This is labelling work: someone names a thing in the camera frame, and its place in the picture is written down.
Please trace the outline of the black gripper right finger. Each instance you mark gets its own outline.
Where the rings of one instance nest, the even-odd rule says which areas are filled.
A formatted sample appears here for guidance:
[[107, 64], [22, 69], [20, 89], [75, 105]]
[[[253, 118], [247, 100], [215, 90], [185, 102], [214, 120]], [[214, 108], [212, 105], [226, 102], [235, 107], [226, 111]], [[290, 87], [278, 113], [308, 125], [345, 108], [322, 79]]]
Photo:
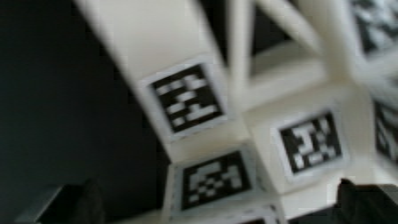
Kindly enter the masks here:
[[398, 186], [356, 184], [343, 179], [338, 185], [335, 224], [398, 224]]

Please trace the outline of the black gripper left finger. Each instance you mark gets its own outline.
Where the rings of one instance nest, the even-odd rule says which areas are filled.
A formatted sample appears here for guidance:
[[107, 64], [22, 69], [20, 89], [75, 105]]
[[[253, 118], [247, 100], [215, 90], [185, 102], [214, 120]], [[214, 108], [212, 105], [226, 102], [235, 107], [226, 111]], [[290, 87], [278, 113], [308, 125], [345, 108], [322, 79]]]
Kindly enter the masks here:
[[105, 224], [105, 206], [100, 185], [88, 180], [68, 185], [41, 217], [43, 224]]

